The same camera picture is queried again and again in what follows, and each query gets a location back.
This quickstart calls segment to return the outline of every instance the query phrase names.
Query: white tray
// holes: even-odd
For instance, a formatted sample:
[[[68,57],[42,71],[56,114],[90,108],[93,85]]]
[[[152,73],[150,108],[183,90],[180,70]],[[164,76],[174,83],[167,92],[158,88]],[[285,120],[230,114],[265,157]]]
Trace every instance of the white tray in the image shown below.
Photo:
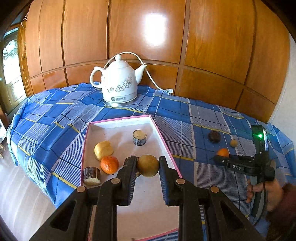
[[[143,146],[133,143],[133,132],[137,129],[147,134]],[[94,154],[94,147],[101,141],[108,140],[114,149],[113,156],[122,168],[124,160],[130,156],[140,157],[144,154],[165,156],[168,166],[180,171],[165,144],[155,122],[150,115],[124,117],[92,122],[88,125],[83,149],[82,171],[85,167],[99,167],[100,163]],[[116,177],[101,171],[101,182]],[[178,207],[165,205],[161,191],[159,173],[148,178],[136,179],[133,200],[128,207],[117,206],[118,240],[147,239],[173,231],[178,227]]]

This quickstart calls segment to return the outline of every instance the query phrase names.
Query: kettle base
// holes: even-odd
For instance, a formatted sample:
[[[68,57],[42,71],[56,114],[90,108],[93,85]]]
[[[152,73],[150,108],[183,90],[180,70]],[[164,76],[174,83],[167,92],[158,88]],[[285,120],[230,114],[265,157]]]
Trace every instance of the kettle base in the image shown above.
[[[128,102],[125,102],[125,103],[108,102],[108,101],[105,101],[105,100],[103,100],[103,102],[107,106],[111,106],[111,107],[122,107],[122,106],[126,106],[126,105],[129,105],[129,104],[134,103],[137,99],[138,99],[138,97],[136,97],[135,99],[130,100]]]

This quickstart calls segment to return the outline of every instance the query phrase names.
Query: human hand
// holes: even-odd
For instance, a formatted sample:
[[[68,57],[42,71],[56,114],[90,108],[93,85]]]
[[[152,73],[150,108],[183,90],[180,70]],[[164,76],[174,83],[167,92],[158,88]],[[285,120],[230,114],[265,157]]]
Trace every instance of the human hand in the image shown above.
[[[265,182],[265,189],[267,195],[267,211],[272,211],[282,200],[284,191],[275,179],[272,182]],[[263,183],[259,183],[255,186],[251,185],[251,181],[248,180],[247,187],[247,203],[250,203],[255,192],[263,191]]]

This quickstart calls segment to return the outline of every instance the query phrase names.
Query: door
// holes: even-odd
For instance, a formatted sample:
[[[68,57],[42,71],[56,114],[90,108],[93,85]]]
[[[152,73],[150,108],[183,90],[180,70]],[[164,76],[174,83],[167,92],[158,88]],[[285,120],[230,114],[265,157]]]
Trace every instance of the door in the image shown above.
[[[20,72],[17,35],[18,28],[12,29],[0,42],[0,95],[7,114],[26,98]]]

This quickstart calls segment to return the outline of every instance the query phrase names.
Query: black cable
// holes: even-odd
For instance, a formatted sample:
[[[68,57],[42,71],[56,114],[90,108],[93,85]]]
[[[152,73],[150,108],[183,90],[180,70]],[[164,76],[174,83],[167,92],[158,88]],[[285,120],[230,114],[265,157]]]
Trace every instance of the black cable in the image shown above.
[[[263,204],[263,209],[262,209],[262,212],[261,212],[259,218],[254,223],[254,227],[259,223],[260,219],[262,218],[263,214],[265,213],[265,208],[266,208],[266,203],[267,203],[267,196],[266,196],[266,189],[265,189],[265,181],[263,181],[262,183],[263,183],[263,193],[264,193],[264,204]]]

